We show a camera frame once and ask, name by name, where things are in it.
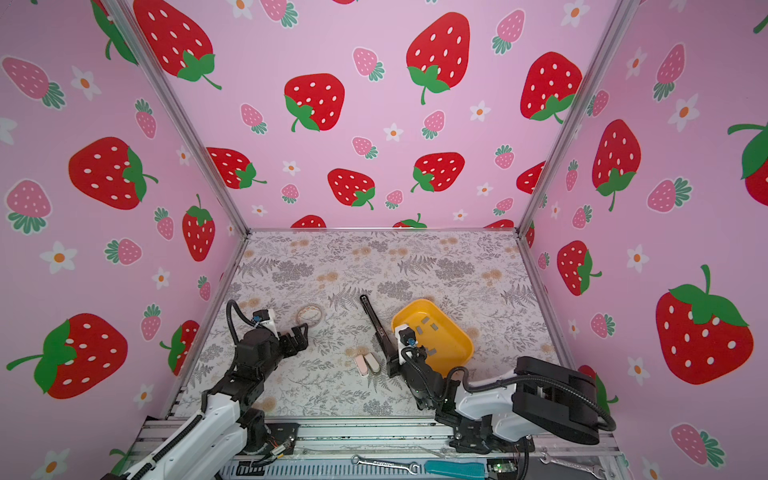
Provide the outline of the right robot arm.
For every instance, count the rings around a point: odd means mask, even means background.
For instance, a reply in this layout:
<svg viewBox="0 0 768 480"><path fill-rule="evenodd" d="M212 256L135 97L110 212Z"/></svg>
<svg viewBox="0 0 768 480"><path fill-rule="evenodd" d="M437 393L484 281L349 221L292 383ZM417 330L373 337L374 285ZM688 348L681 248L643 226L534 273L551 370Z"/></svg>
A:
<svg viewBox="0 0 768 480"><path fill-rule="evenodd" d="M474 345L460 329L401 324L377 338L387 372L405 380L418 409L452 429L458 452L508 451L540 433L590 446L617 427L596 381L575 370L523 356L507 375L473 382L466 363Z"/></svg>

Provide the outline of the black stapler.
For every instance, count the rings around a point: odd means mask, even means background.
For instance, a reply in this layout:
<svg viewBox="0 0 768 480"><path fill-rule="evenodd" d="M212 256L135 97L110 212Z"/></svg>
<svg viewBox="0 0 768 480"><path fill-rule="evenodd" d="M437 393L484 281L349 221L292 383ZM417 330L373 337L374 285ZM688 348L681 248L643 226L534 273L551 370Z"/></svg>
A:
<svg viewBox="0 0 768 480"><path fill-rule="evenodd" d="M385 331L378 315L376 314L375 310L371 305L369 297L363 294L359 297L359 300L361 302L364 312L366 313L369 320L371 321L371 324L374 327L375 338L380 348L382 349L382 352L385 357L385 350L387 348L393 348L393 347L397 348L397 346L390 340L388 333Z"/></svg>

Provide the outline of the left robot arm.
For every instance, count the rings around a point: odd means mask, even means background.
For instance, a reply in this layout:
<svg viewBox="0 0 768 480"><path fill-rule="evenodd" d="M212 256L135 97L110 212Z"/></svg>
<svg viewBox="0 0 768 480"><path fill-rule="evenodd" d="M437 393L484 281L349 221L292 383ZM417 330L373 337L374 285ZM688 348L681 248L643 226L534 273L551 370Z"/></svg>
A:
<svg viewBox="0 0 768 480"><path fill-rule="evenodd" d="M105 479L219 479L239 454L251 455L258 469L292 452L298 426L271 428L254 404L279 363L308 348L309 325L280 333L272 311L247 316L234 300L226 303L225 317L234 358L224 376L201 394L196 414L135 465Z"/></svg>

